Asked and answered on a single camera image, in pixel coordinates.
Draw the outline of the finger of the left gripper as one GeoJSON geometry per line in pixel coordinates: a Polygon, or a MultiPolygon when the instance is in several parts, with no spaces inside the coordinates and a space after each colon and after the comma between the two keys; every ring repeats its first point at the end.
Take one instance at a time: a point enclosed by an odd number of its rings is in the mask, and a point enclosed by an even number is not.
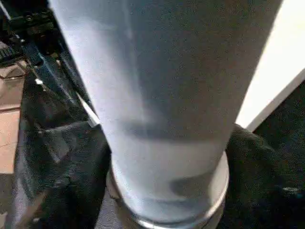
{"type": "Polygon", "coordinates": [[[81,96],[81,98],[89,105],[89,107],[94,111],[91,100],[88,96],[87,90],[84,83],[78,73],[74,60],[72,59],[68,51],[63,51],[59,55],[62,68],[67,75],[68,79],[71,81],[74,90],[81,96]]]}
{"type": "Polygon", "coordinates": [[[79,99],[69,80],[58,65],[56,58],[39,51],[24,51],[31,72],[42,81],[57,98],[63,101],[67,109],[73,113],[79,110],[79,99]]]}

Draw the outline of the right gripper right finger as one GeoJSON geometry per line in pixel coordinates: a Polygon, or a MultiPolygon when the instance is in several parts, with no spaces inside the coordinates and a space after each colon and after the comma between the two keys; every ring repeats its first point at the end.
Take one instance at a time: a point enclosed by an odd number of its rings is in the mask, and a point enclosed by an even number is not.
{"type": "Polygon", "coordinates": [[[305,227],[305,187],[262,137],[235,125],[226,153],[230,178],[219,228],[305,227]]]}

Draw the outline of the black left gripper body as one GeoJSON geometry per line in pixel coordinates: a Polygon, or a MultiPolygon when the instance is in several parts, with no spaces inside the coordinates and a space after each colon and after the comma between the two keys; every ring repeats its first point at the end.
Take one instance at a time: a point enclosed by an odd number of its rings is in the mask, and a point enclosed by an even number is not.
{"type": "Polygon", "coordinates": [[[44,55],[64,50],[59,26],[47,0],[0,2],[0,64],[9,66],[27,58],[22,47],[33,43],[44,55]]]}

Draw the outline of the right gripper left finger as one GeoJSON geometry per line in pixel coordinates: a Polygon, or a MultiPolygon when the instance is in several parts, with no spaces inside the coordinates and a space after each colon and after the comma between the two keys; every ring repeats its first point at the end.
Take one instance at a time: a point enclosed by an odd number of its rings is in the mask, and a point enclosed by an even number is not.
{"type": "Polygon", "coordinates": [[[16,163],[16,229],[93,229],[102,205],[110,149],[85,122],[25,132],[16,163]]]}

